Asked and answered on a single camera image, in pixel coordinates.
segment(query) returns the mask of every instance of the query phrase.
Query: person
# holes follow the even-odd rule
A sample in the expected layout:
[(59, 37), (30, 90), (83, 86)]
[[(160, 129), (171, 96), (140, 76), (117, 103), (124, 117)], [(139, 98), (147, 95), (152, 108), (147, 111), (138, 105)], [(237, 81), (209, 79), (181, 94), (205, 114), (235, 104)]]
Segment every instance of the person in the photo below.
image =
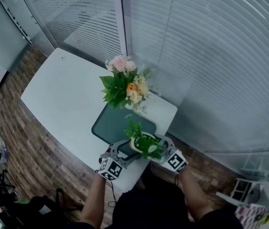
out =
[[(141, 179), (145, 189), (133, 188), (121, 195), (113, 211), (112, 225), (108, 229), (242, 228), (232, 212), (212, 209), (190, 167), (179, 174), (183, 192), (175, 184), (156, 177), (150, 168), (144, 171)], [(105, 184), (106, 180), (96, 173), (81, 213), (81, 221), (71, 224), (68, 229), (100, 228)], [(190, 222), (187, 210), (195, 223)]]

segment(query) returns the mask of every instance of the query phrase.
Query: green leaf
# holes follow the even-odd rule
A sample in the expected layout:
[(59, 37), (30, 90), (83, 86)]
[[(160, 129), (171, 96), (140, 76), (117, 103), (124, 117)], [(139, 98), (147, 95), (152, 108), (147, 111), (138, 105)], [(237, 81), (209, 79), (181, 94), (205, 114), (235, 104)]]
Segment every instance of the green leaf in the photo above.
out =
[(110, 97), (109, 94), (106, 94), (105, 97), (103, 98), (104, 99), (104, 102), (109, 102), (110, 100), (112, 100), (112, 98)]
[(125, 77), (125, 86), (127, 88), (128, 84), (133, 80), (132, 77)]
[(124, 99), (123, 101), (120, 102), (120, 109), (123, 109), (125, 105), (128, 103), (128, 100)]
[(120, 78), (118, 73), (114, 73), (114, 85), (120, 87)]
[(118, 88), (114, 88), (113, 90), (111, 90), (109, 93), (111, 99), (115, 99), (116, 96), (119, 94), (119, 92), (120, 92), (120, 89)]
[(105, 88), (105, 89), (101, 90), (101, 92), (102, 93), (105, 93), (105, 94), (109, 94), (110, 93), (110, 90)]
[(143, 151), (143, 158), (148, 158), (148, 152), (147, 151)]
[(114, 77), (112, 76), (100, 76), (105, 88), (111, 90), (115, 88)]
[(113, 108), (116, 108), (124, 99), (126, 94), (118, 94), (115, 99), (113, 99)]
[(141, 123), (134, 124), (132, 118), (130, 117), (127, 118), (127, 121), (128, 121), (130, 130), (125, 130), (126, 135), (133, 138), (141, 136), (142, 134)]
[(112, 102), (108, 102), (108, 105), (109, 105), (110, 107), (113, 107)]
[(120, 86), (121, 88), (126, 91), (127, 85), (125, 84), (125, 76), (123, 75), (123, 77), (120, 78)]

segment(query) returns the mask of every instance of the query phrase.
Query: yellow flower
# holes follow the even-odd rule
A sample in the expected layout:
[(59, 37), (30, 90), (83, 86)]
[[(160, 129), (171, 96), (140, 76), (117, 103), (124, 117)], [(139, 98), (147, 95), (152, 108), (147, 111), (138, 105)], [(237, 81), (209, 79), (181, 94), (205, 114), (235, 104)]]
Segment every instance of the yellow flower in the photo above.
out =
[(263, 222), (263, 225), (267, 224), (269, 222), (269, 215), (267, 215), (266, 219)]
[(139, 85), (138, 85), (138, 92), (140, 93), (140, 95), (144, 96), (144, 97), (147, 97), (148, 94), (149, 94), (149, 89), (148, 89), (148, 84), (147, 82), (141, 82)]
[(142, 100), (142, 96), (137, 91), (130, 91), (127, 93), (127, 96), (134, 104), (137, 104)]
[(132, 91), (136, 91), (136, 85), (133, 84), (133, 83), (129, 83), (128, 86), (127, 86), (127, 91), (126, 92), (129, 94)]

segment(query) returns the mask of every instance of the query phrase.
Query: window blinds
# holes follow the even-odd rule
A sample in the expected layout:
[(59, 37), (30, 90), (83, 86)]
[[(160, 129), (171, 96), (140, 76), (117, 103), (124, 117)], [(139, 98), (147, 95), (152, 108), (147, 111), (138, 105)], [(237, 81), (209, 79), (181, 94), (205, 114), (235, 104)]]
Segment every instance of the window blinds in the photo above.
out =
[(269, 148), (269, 0), (124, 0), (133, 56), (200, 150)]
[(113, 0), (25, 0), (56, 46), (104, 63), (121, 54)]

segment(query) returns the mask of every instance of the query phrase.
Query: wooden floor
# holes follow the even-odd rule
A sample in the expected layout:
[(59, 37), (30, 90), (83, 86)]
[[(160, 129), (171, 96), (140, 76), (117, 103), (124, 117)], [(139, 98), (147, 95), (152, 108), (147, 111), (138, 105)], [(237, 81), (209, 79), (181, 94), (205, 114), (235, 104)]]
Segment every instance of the wooden floor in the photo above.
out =
[[(63, 147), (30, 113), (20, 97), (46, 60), (38, 49), (31, 47), (19, 64), (10, 73), (0, 89), (0, 135), (4, 139), (9, 159), (0, 165), (0, 172), (8, 170), (8, 180), (16, 186), (22, 199), (47, 195), (54, 198), (56, 188), (65, 193), (65, 206), (83, 204), (94, 176), (88, 166)], [(224, 166), (173, 138), (181, 149), (203, 190), (214, 208), (224, 205), (215, 196), (217, 191), (230, 193), (236, 182), (236, 174)], [(155, 168), (155, 174), (174, 182), (174, 176)], [(117, 198), (121, 195), (115, 188)], [(107, 206), (112, 201), (112, 192), (106, 188), (106, 206), (102, 227), (111, 223), (113, 209)], [(69, 213), (72, 220), (78, 220), (79, 212)]]

